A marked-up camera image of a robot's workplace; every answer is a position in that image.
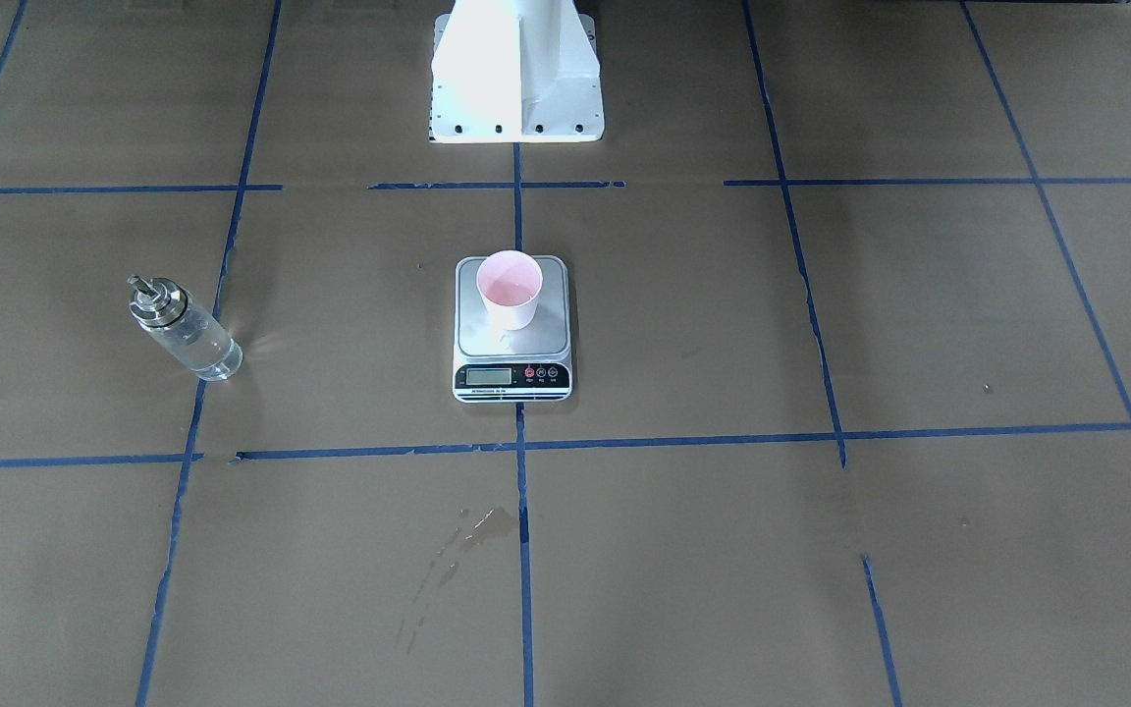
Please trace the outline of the clear glass sauce bottle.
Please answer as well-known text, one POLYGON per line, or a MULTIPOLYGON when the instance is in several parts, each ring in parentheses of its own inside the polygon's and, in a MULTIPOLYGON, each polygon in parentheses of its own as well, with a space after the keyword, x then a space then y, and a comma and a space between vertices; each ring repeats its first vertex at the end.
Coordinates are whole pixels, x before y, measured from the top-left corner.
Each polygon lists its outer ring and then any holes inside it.
POLYGON ((242 346, 188 290, 167 278, 127 278, 129 310, 140 330, 188 368, 211 382, 242 367, 242 346))

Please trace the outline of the silver digital kitchen scale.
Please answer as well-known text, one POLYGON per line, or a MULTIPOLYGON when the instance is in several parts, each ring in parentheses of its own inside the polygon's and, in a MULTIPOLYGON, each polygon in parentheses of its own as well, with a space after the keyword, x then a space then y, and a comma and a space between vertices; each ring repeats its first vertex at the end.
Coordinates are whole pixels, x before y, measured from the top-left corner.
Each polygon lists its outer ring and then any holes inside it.
POLYGON ((454 398, 468 404, 566 400, 575 390, 570 285, 566 262, 535 255, 543 281, 528 322, 509 328, 491 313, 480 288, 486 256, 455 268, 454 398))

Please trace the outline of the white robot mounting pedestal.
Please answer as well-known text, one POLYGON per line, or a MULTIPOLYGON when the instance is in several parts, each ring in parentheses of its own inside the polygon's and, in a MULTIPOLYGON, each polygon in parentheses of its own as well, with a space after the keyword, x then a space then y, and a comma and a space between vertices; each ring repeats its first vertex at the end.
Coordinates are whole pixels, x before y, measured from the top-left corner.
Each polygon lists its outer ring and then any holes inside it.
POLYGON ((457 1, 434 21, 428 138, 601 140, 606 122, 596 31, 575 1, 457 1))

